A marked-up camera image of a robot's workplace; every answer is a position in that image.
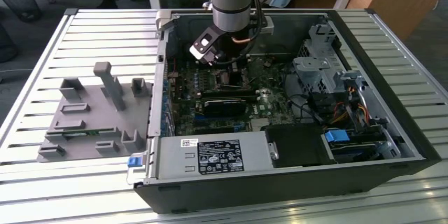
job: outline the gray plastic peg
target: gray plastic peg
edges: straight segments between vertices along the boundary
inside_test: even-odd
[[[98,62],[94,67],[94,73],[103,80],[104,88],[110,94],[115,108],[118,111],[122,111],[127,107],[122,97],[123,89],[119,80],[111,75],[111,68],[112,66],[110,62]]]

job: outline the floor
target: floor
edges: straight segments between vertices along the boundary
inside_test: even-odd
[[[31,70],[47,46],[55,28],[67,8],[96,8],[102,0],[36,0],[43,18],[34,23],[18,20],[0,1],[0,21],[15,41],[20,54],[7,63],[0,63],[0,124],[28,79]],[[119,8],[150,8],[147,0],[119,0]],[[430,12],[412,36],[406,41],[411,51],[427,66],[434,76],[448,89],[448,0],[440,0],[438,8]],[[12,69],[26,71],[2,72]]]

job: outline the red wire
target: red wire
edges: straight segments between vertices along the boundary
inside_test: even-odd
[[[334,118],[336,118],[336,111],[338,111],[338,107],[339,107],[339,105],[342,105],[342,104],[344,104],[344,102],[339,102],[339,103],[336,103],[336,106],[335,106],[335,114],[334,114]]]

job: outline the circuit board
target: circuit board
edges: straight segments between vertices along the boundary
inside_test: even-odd
[[[271,64],[263,56],[256,57],[240,69],[238,84],[227,85],[222,84],[223,79],[232,78],[227,69],[204,68],[191,61],[178,62],[168,75],[176,135],[256,131],[260,127],[252,126],[255,122],[262,126],[294,123],[282,85],[283,66]],[[207,116],[207,102],[235,99],[244,100],[243,113]]]

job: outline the metal bracket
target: metal bracket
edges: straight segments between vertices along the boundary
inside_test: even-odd
[[[171,10],[160,10],[156,13],[156,29],[164,31],[172,26]]]

